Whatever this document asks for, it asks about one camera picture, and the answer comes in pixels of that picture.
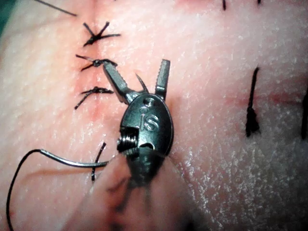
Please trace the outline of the left arm needle driver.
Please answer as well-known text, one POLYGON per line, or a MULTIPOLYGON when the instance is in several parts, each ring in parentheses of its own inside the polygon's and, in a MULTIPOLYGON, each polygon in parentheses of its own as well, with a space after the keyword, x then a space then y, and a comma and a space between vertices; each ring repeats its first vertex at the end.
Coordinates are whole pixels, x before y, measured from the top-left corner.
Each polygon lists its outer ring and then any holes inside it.
POLYGON ((165 101, 155 94, 141 94, 129 104, 122 117, 117 150, 122 153, 149 147, 168 155, 173 138, 173 121, 165 101))

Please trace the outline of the left arm needle driver jaw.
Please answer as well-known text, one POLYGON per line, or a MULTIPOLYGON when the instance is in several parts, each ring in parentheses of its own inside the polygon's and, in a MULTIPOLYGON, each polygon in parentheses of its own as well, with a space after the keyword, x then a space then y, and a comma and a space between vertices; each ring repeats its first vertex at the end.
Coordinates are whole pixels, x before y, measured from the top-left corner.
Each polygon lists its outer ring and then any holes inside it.
POLYGON ((170 60, 163 59, 159 68, 155 94, 158 95, 162 100, 166 99, 167 85, 170 71, 170 60))
POLYGON ((121 103, 131 104, 139 93, 128 87, 126 81, 111 63, 105 63, 103 70, 119 101, 121 103))

